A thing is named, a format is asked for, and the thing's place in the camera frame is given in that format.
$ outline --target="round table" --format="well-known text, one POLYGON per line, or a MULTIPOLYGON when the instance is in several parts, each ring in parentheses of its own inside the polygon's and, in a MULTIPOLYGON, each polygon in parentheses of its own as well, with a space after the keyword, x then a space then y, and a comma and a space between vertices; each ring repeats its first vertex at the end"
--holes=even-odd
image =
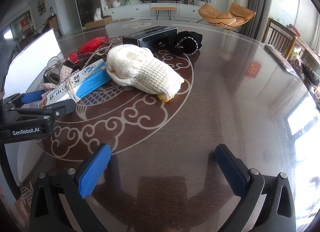
POLYGON ((58 42, 67 55, 98 36, 117 45, 123 35, 159 25, 203 35, 203 47, 190 56, 171 55, 165 47, 154 51, 186 80, 178 95, 163 103, 108 82, 57 119, 55 137, 32 141, 27 149, 20 145, 22 195, 12 211, 19 226, 28 227, 40 172, 76 168, 105 142, 113 155, 86 201, 109 232, 217 231, 239 202, 208 160, 224 143, 248 168, 288 175, 297 231, 303 231, 319 210, 320 115, 302 81, 282 70, 262 43, 203 24, 161 20, 110 23, 58 42))

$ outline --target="black hat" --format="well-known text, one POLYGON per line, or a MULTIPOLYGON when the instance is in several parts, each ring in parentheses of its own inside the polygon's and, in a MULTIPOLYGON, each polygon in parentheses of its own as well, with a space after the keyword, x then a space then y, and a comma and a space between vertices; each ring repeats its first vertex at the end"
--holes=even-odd
POLYGON ((202 47, 202 34, 190 31, 182 31, 168 40, 168 50, 174 54, 194 54, 202 47))

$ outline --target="white knit glove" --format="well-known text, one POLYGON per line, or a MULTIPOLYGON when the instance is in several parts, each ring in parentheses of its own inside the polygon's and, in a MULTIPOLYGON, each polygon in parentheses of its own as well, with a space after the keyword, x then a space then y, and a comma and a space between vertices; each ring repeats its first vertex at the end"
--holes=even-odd
POLYGON ((178 73, 155 58, 148 48, 135 45, 112 48, 108 52, 106 69, 115 83, 157 94, 165 102, 172 99, 184 83, 178 73))

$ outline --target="dark brown tabletop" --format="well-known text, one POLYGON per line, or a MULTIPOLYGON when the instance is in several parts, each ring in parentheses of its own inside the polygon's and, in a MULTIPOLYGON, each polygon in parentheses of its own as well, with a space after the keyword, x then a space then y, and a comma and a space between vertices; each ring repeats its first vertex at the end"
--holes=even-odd
MULTIPOLYGON (((19 147, 23 188, 12 215, 28 227, 39 173, 66 172, 107 143, 113 155, 86 201, 109 232, 217 231, 240 199, 208 160, 224 143, 248 168, 288 175, 297 231, 303 231, 320 208, 320 115, 303 82, 262 43, 203 24, 161 20, 111 23, 58 42, 65 56, 95 37, 108 35, 117 45, 123 35, 158 25, 203 35, 203 47, 190 56, 171 55, 165 47, 154 51, 184 77, 179 93, 164 103, 113 82, 91 92, 72 114, 57 119, 55 137, 19 147)), ((67 214, 74 220, 68 208, 67 214)))

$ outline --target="white vase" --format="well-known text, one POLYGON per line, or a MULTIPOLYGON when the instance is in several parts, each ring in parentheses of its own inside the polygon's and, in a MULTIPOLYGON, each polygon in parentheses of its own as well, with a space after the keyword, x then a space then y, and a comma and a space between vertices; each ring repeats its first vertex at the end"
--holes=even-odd
POLYGON ((204 4, 207 4, 207 2, 198 0, 198 6, 203 6, 204 4))
POLYGON ((120 2, 117 0, 115 2, 112 3, 113 7, 119 7, 120 6, 120 2))

